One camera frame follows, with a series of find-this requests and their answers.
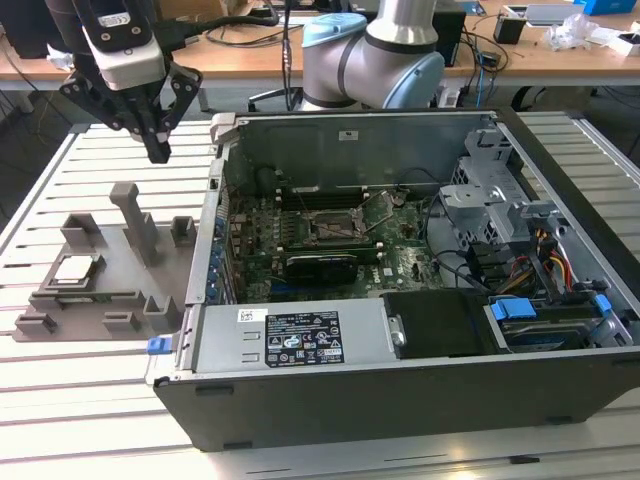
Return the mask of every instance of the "wooden desk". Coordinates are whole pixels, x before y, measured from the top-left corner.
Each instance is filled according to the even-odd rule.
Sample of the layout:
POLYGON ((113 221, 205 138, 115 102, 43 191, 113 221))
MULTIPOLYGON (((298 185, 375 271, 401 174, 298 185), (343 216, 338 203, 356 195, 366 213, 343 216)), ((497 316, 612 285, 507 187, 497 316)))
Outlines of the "wooden desk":
MULTIPOLYGON (((536 0, 536 3, 559 3, 560 0, 536 0)), ((483 1, 489 15, 495 15, 503 4, 523 4, 518 0, 495 2, 483 1)), ((466 26, 469 31, 491 37, 495 27, 495 19, 475 23, 482 17, 468 17, 466 26)), ((627 29, 633 19, 640 18, 640 4, 634 13, 629 15, 605 15, 592 17, 593 21, 604 27, 627 29)), ((552 52, 541 41, 545 28, 525 27, 518 45, 505 45, 509 52, 510 62, 506 70, 496 79, 498 85, 637 85, 640 84, 640 57, 624 58, 613 50, 594 45, 591 50, 569 50, 552 52)), ((277 28, 240 27, 228 29, 227 41, 247 41, 258 38, 277 28)), ((292 33, 293 76, 302 76, 302 32, 292 33)), ((480 40, 481 48, 496 50, 487 42, 480 40)), ((12 49, 12 58, 16 65, 42 89, 55 89, 67 74, 56 70, 45 60, 21 60, 12 49)), ((200 70, 205 77, 205 87, 223 86, 263 86, 277 88, 280 86, 279 45, 240 49, 215 45, 205 39, 176 52, 178 63, 200 70)), ((469 48, 460 46, 456 65, 445 72, 445 85, 464 84, 474 70, 473 57, 469 48)), ((28 90, 18 73, 0 55, 0 88, 7 90, 28 90)))

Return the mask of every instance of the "cardboard box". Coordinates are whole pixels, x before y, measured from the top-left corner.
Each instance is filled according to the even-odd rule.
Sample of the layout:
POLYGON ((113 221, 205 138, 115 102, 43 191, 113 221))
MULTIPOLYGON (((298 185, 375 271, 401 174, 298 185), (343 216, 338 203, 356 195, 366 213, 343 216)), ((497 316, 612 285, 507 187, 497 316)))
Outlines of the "cardboard box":
POLYGON ((254 3, 254 0, 157 0, 157 10, 161 20, 188 17, 190 20, 206 21, 247 15, 254 3))

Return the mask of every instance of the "sticker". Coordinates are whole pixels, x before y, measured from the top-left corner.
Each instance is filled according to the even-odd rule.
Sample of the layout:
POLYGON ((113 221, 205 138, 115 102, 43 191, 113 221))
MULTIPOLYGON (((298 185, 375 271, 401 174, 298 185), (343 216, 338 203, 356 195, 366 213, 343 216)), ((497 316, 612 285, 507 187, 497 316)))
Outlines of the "sticker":
POLYGON ((252 308, 238 310, 238 323, 243 322, 264 322, 269 313, 266 308, 252 308))
POLYGON ((357 142, 359 133, 357 130, 342 130, 338 132, 338 140, 340 142, 357 142))
POLYGON ((266 309, 260 311, 266 316, 265 363, 269 367, 344 363, 338 312, 267 315, 266 309))
POLYGON ((105 15, 104 17, 98 17, 98 23, 105 28, 117 27, 119 25, 126 25, 131 21, 131 16, 128 12, 114 13, 113 15, 105 15))

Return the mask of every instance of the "plastic bag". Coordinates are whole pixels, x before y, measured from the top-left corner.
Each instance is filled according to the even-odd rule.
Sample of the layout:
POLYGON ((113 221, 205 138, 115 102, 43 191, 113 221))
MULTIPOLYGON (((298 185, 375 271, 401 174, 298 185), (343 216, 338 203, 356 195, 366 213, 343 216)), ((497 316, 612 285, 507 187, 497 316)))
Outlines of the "plastic bag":
POLYGON ((582 13, 576 13, 564 19, 562 25, 554 25, 544 34, 544 40, 555 52, 569 48, 590 48, 587 37, 591 35, 598 24, 590 22, 582 13))

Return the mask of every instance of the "metal rail table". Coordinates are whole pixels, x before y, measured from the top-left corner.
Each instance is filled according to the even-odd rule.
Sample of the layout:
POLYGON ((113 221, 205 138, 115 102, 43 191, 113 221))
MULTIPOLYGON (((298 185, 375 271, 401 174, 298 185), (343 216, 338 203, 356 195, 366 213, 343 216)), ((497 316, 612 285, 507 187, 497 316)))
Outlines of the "metal rail table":
MULTIPOLYGON (((624 157, 582 120, 523 119, 637 245, 640 191, 624 157)), ((123 223, 108 199, 113 182, 138 182, 140 205, 157 222, 199 218, 208 130, 207 122, 183 122, 167 165, 150 165, 122 132, 92 126, 70 134, 0 236, 0 478, 640 477, 640 390, 579 425, 204 454, 146 385, 145 342, 15 343, 8 334, 63 242, 58 228, 67 214, 91 211, 102 225, 123 223)))

